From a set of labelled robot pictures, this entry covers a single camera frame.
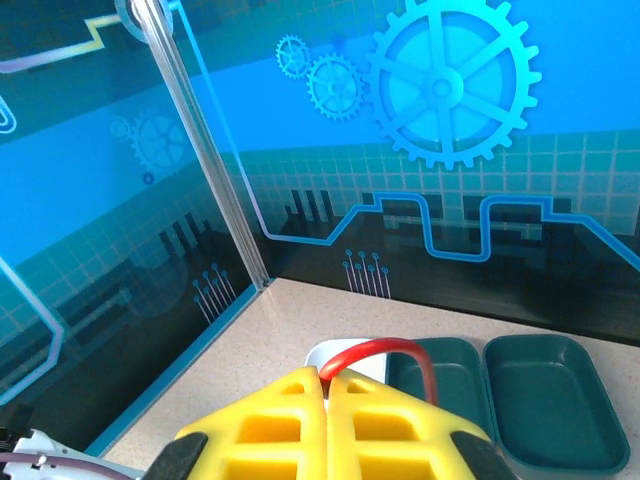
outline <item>dark blue floor edge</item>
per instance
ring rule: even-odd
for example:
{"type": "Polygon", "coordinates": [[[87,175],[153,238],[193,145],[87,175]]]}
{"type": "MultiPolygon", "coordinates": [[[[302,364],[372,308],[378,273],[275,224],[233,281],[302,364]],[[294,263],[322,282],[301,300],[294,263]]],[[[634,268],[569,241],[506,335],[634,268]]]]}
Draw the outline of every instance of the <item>dark blue floor edge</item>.
{"type": "Polygon", "coordinates": [[[211,324],[182,355],[180,355],[155,382],[140,395],[102,434],[85,450],[99,457],[109,450],[124,433],[158,400],[173,383],[200,357],[200,355],[233,323],[238,313],[253,299],[257,290],[252,285],[211,324]]]}

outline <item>teal plastic tray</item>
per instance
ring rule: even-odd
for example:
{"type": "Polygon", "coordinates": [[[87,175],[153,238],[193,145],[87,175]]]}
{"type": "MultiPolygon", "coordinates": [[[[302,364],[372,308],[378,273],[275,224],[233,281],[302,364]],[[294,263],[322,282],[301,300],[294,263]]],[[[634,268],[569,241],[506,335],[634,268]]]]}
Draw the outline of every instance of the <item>teal plastic tray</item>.
{"type": "Polygon", "coordinates": [[[630,448],[587,351],[560,335],[499,337],[484,350],[498,444],[523,479],[602,478],[630,448]]]}
{"type": "MultiPolygon", "coordinates": [[[[438,406],[472,421],[495,440],[480,356],[473,345],[460,338],[426,338],[416,342],[433,361],[438,406]]],[[[425,400],[420,368],[408,355],[393,353],[387,357],[386,383],[425,400]]]]}

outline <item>red cable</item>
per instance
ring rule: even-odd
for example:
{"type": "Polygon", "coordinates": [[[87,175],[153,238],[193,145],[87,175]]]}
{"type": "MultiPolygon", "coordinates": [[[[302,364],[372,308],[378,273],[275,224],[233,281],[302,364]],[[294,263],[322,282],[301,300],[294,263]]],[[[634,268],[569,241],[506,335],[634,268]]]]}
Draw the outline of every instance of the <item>red cable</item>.
{"type": "Polygon", "coordinates": [[[373,355],[381,353],[405,353],[418,362],[422,372],[424,393],[427,401],[433,405],[438,404],[436,392],[436,377],[433,370],[431,357],[416,342],[404,338],[377,338],[368,342],[354,345],[339,353],[320,369],[318,376],[325,393],[329,392],[331,379],[350,365],[373,355]]]}

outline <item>speckled beige surface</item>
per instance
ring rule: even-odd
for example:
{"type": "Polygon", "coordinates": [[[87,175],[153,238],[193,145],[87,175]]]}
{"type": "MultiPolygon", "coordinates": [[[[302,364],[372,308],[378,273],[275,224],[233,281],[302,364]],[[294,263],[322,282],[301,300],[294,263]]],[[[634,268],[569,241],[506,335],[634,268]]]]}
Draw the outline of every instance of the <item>speckled beige surface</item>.
{"type": "MultiPolygon", "coordinates": [[[[477,347],[499,335],[546,330],[276,280],[105,456],[146,469],[186,424],[301,366],[331,338],[460,336],[477,347]]],[[[587,348],[631,443],[618,478],[640,478],[640,349],[572,336],[587,348]]]]}

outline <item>purple cable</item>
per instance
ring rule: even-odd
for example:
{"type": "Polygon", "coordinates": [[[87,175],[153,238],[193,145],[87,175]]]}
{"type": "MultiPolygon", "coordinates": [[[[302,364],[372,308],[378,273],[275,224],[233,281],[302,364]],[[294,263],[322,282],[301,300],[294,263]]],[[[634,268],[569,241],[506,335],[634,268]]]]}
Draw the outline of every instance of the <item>purple cable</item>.
{"type": "Polygon", "coordinates": [[[0,453],[0,463],[30,463],[32,465],[37,465],[43,456],[46,458],[46,461],[42,465],[49,465],[50,467],[57,466],[77,468],[78,470],[97,473],[98,475],[103,475],[113,480],[133,480],[131,477],[117,472],[112,468],[105,467],[104,465],[98,465],[97,463],[80,460],[78,458],[52,457],[47,454],[0,453]]]}

